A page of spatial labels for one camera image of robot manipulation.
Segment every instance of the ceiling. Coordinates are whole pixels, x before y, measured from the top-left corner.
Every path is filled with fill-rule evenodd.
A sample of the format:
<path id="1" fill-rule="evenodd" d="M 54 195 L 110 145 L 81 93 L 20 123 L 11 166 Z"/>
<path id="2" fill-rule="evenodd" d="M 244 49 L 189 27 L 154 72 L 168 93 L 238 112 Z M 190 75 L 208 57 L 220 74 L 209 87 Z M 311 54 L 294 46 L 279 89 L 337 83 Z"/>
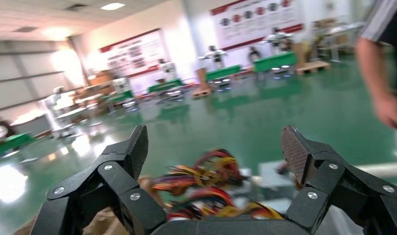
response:
<path id="1" fill-rule="evenodd" d="M 61 40 L 53 28 L 66 29 L 72 35 L 81 34 L 137 12 L 146 10 L 166 0 L 0 0 L 0 40 Z M 114 11 L 102 10 L 110 3 L 125 6 Z M 65 8 L 76 4 L 89 5 L 78 12 Z M 21 27 L 37 27 L 32 32 L 13 32 Z"/>

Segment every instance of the hand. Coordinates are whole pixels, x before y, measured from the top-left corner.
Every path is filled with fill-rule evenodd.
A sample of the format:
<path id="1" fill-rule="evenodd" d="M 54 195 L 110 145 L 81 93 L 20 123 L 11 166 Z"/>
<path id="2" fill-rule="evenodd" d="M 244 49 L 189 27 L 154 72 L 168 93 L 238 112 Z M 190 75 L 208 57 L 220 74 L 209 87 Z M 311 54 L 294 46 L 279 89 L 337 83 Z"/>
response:
<path id="1" fill-rule="evenodd" d="M 392 94 L 379 96 L 374 101 L 374 108 L 383 124 L 397 129 L 397 97 Z"/>

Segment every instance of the humanoid robot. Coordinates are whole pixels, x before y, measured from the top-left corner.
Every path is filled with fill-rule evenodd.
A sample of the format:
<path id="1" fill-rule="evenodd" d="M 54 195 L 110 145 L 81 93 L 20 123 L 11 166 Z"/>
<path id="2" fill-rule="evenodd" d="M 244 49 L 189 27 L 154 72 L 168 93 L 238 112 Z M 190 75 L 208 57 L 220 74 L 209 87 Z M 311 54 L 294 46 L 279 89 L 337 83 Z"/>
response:
<path id="1" fill-rule="evenodd" d="M 227 53 L 222 49 L 216 49 L 215 46 L 209 46 L 209 51 L 205 56 L 199 57 L 200 60 L 213 59 L 217 70 L 224 68 L 223 57 L 227 56 Z"/>
<path id="2" fill-rule="evenodd" d="M 280 55 L 291 50 L 292 34 L 280 32 L 279 28 L 273 28 L 273 33 L 265 37 L 261 43 L 272 44 L 272 55 Z"/>
<path id="3" fill-rule="evenodd" d="M 60 120 L 57 117 L 62 115 L 62 112 L 57 109 L 57 102 L 61 99 L 64 92 L 63 87 L 56 87 L 53 90 L 54 94 L 50 95 L 44 100 L 40 101 L 40 104 L 46 111 L 46 118 L 49 122 L 53 136 L 57 139 L 60 137 L 67 137 L 74 134 L 72 126 L 64 120 Z"/>
<path id="4" fill-rule="evenodd" d="M 255 47 L 250 47 L 250 52 L 248 54 L 249 61 L 254 64 L 255 60 L 259 60 L 262 58 L 262 54 L 255 48 Z"/>
<path id="5" fill-rule="evenodd" d="M 176 79 L 175 66 L 173 62 L 166 62 L 164 59 L 159 59 L 158 63 L 160 70 L 165 74 L 166 81 Z"/>

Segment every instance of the display board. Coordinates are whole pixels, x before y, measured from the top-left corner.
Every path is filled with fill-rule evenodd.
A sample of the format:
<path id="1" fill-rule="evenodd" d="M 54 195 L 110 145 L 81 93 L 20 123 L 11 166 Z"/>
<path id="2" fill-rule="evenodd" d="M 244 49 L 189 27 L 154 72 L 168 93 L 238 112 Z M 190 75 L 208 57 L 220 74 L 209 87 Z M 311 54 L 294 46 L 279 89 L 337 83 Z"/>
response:
<path id="1" fill-rule="evenodd" d="M 272 28 L 292 33 L 303 29 L 300 0 L 238 0 L 210 11 L 219 48 L 241 47 L 262 40 Z"/>
<path id="2" fill-rule="evenodd" d="M 158 59 L 167 59 L 160 29 L 99 49 L 108 68 L 119 77 L 158 70 Z"/>

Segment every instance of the wooden pallet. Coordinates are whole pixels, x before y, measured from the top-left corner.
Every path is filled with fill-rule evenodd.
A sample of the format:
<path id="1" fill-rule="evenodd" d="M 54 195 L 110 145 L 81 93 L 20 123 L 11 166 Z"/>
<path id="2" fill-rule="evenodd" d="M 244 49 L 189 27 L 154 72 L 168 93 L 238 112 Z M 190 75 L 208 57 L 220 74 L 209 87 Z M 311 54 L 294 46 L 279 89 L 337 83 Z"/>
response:
<path id="1" fill-rule="evenodd" d="M 295 71 L 297 74 L 304 74 L 305 72 L 317 72 L 318 69 L 331 69 L 331 64 L 324 61 L 313 61 L 309 63 L 305 63 L 302 67 L 297 68 Z"/>
<path id="2" fill-rule="evenodd" d="M 193 91 L 193 98 L 199 98 L 202 96 L 206 96 L 212 93 L 211 89 L 202 90 L 200 88 Z"/>

